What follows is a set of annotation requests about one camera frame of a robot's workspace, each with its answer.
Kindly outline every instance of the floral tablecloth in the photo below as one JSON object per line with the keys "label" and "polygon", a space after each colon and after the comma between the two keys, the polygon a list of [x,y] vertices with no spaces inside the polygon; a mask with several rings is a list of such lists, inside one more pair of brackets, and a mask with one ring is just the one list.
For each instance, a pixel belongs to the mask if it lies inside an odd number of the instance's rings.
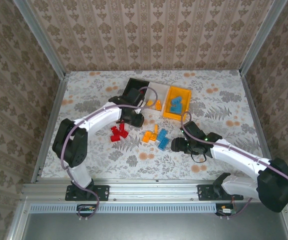
{"label": "floral tablecloth", "polygon": [[[121,95],[131,77],[192,90],[189,111],[205,134],[215,132],[235,146],[262,156],[242,81],[236,70],[72,72],[51,146],[63,119],[81,118],[100,108],[110,97]],[[213,180],[223,172],[241,174],[231,165],[209,157],[204,163],[195,163],[188,154],[172,152],[171,143],[161,151],[157,148],[157,141],[142,142],[144,132],[153,131],[155,124],[168,131],[170,140],[183,137],[179,121],[151,114],[144,117],[141,128],[125,125],[129,136],[119,142],[110,141],[110,128],[116,125],[114,123],[89,136],[85,161],[93,178]],[[42,177],[67,178],[51,146]],[[204,161],[203,156],[194,159]]]}

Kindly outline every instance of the vent grille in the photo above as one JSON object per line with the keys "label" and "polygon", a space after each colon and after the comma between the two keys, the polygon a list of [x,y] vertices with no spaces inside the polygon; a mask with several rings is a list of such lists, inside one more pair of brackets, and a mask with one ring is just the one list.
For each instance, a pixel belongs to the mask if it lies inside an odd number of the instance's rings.
{"label": "vent grille", "polygon": [[[76,213],[77,203],[34,203],[30,206],[29,213]],[[215,203],[174,203],[174,204],[115,204],[102,203],[98,213],[132,213],[132,214],[166,214],[166,213],[215,213]]]}

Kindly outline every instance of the red block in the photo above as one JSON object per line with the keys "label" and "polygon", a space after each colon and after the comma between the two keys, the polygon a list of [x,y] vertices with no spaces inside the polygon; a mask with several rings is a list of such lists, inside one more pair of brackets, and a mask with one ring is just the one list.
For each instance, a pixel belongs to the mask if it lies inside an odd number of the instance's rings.
{"label": "red block", "polygon": [[121,123],[121,124],[119,125],[119,130],[121,130],[121,131],[124,131],[124,130],[125,130],[125,124],[124,124],[124,123]]}
{"label": "red block", "polygon": [[122,136],[123,138],[126,138],[128,136],[128,132],[123,130],[119,132],[119,135]]}
{"label": "red block", "polygon": [[113,136],[110,136],[110,140],[112,141],[112,142],[117,142],[117,141],[120,141],[120,137],[119,137],[119,135],[113,135]]}
{"label": "red block", "polygon": [[111,130],[112,130],[114,135],[119,135],[119,130],[117,129],[116,126],[112,127]]}

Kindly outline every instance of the wall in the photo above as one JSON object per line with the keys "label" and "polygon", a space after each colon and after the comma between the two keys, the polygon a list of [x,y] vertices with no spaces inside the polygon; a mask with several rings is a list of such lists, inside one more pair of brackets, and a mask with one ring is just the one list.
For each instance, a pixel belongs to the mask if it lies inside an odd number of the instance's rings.
{"label": "wall", "polygon": [[0,239],[30,181],[59,79],[11,0],[0,0]]}
{"label": "wall", "polygon": [[246,78],[271,154],[288,163],[288,2]]}
{"label": "wall", "polygon": [[29,0],[66,71],[238,69],[272,0]]}

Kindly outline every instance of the orange tray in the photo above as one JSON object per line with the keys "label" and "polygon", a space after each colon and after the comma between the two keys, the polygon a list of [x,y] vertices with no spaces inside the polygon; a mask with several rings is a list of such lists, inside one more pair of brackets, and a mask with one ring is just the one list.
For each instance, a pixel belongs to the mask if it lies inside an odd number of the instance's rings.
{"label": "orange tray", "polygon": [[176,97],[179,97],[179,96],[182,97],[181,104],[182,104],[183,108],[182,108],[181,113],[188,111],[189,101],[190,101],[190,98],[192,96],[192,91],[188,90],[188,89],[176,87],[176,86],[170,86],[169,91],[168,91],[168,95],[166,98],[166,102],[165,102],[163,117],[180,121],[181,115],[174,114],[174,113],[170,112],[170,107],[172,106],[171,100],[176,98]]}

